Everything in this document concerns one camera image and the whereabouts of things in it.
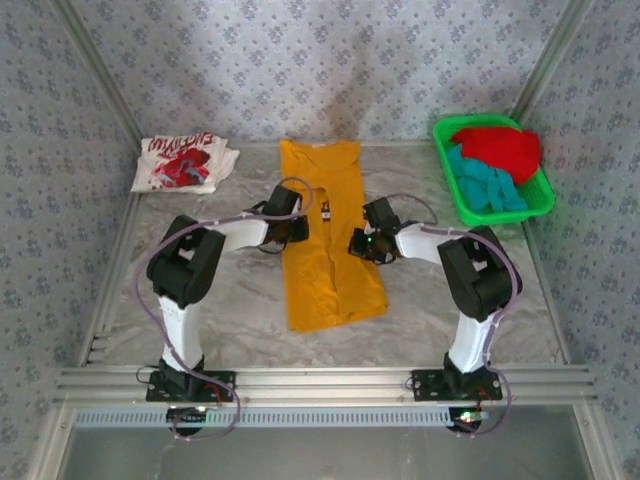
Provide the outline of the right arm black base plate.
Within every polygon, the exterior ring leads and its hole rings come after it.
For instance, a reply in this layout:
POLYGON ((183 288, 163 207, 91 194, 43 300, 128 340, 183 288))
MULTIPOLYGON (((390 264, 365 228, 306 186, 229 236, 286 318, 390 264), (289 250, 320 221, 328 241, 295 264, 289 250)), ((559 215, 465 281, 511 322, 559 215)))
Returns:
POLYGON ((465 374, 450 369, 413 370, 409 385, 415 401, 503 399, 498 375, 484 368, 465 374))

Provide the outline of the red t-shirt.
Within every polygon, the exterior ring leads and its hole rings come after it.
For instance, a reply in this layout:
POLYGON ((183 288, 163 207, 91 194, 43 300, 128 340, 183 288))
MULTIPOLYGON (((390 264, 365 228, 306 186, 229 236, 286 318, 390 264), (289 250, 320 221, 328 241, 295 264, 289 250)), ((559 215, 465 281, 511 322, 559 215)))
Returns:
POLYGON ((515 185, 533 177, 542 159, 539 136, 510 126, 467 127, 450 141, 461 146, 461 155, 504 170, 515 185))

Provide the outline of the yellow t-shirt with blue print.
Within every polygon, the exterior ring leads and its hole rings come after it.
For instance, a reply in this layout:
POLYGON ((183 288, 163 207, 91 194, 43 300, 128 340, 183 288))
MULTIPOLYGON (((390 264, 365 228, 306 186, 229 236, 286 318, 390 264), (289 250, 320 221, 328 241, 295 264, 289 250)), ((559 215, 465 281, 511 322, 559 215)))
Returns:
POLYGON ((348 253, 353 230, 365 225, 365 192, 358 142, 280 141, 286 186, 314 199, 306 216, 309 238, 282 253, 288 326, 313 332, 380 316, 388 299, 375 264, 348 253))

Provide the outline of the folded white red-print t-shirt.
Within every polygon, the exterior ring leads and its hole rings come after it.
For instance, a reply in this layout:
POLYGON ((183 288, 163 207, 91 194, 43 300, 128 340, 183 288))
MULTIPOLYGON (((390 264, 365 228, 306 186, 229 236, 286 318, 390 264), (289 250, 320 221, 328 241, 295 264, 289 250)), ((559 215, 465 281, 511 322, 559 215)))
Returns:
POLYGON ((234 170, 240 152, 209 131, 143 138, 132 193, 207 195, 234 170))

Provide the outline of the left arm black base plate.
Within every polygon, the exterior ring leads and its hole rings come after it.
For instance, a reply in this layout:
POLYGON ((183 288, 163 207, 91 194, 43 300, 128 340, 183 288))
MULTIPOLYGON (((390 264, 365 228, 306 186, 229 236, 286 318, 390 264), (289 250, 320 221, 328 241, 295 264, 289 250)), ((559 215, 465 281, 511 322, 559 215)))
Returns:
POLYGON ((200 403, 233 403, 230 389, 236 387, 236 373, 234 371, 205 371, 206 375, 215 378, 219 384, 204 382, 200 379, 192 380, 194 387, 183 389, 170 381, 160 371, 151 373, 148 380, 145 400, 147 402, 200 402, 200 403))

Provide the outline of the aluminium table end rail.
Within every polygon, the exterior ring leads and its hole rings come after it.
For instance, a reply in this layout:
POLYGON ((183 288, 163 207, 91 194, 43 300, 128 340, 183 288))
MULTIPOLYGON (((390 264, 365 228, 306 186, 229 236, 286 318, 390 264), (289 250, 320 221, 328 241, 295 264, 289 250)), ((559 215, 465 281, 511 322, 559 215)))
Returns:
MULTIPOLYGON (((333 141, 321 140, 297 140, 297 143, 303 144, 333 144, 333 141)), ((432 145, 431 140, 359 140, 359 143, 364 147, 417 147, 432 145)), ((232 139, 229 141, 228 146, 233 149, 244 149, 250 147, 260 148, 275 148, 280 145, 279 140, 266 140, 266 141, 244 141, 238 139, 232 139)))

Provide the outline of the teal t-shirt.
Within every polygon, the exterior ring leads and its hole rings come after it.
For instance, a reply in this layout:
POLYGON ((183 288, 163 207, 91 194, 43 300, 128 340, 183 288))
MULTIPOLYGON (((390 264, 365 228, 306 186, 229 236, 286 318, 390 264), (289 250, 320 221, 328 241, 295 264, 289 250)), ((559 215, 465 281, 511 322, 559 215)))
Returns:
POLYGON ((447 151, 447 159, 458 188, 474 213, 519 212, 528 209, 511 176, 504 170, 464 157, 462 146, 447 151))

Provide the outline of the aluminium frame post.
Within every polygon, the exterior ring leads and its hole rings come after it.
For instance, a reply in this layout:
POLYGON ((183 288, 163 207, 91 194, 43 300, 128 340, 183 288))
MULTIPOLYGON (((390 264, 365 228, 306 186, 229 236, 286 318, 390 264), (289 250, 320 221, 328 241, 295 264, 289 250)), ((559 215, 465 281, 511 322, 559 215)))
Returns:
POLYGON ((596 0, 567 0, 534 68, 510 111, 510 118, 519 125, 524 125, 527 122, 595 3, 596 0))
POLYGON ((89 30, 85 27, 71 0, 47 0, 60 19, 97 88, 122 128, 129 143, 138 148, 143 133, 119 88, 114 75, 100 54, 89 30))

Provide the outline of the green plastic basket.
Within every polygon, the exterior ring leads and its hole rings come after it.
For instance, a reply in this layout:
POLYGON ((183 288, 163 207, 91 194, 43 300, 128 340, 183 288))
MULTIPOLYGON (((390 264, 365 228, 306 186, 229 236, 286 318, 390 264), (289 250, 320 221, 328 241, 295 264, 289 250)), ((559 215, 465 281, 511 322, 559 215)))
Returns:
POLYGON ((433 126, 433 138, 436 149, 449 186, 452 201, 461 222, 467 226, 520 223, 529 218, 550 212, 554 206, 555 196, 541 168, 541 162, 533 177, 524 184, 515 185, 518 193, 524 198, 528 205, 527 210, 503 213, 493 213, 491 211, 488 213, 474 213, 469 209, 467 202, 464 200, 458 188, 447 159, 447 151, 455 146, 455 144, 450 141, 450 137, 463 128, 489 126, 510 126, 519 130, 525 130, 516 121, 500 114, 445 117, 436 121, 433 126))

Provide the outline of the wide aluminium mounting rail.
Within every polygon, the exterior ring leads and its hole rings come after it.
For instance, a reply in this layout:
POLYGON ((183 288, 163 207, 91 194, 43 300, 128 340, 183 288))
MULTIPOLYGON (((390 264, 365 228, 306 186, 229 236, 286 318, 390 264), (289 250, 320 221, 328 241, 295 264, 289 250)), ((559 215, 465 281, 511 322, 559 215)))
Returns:
MULTIPOLYGON (((584 365, 507 365, 514 406, 574 405, 598 400, 584 365)), ((142 367, 69 368, 60 373, 56 403, 140 406, 151 370, 142 367)), ((413 406, 407 368, 239 368, 236 393, 247 407, 413 406)))

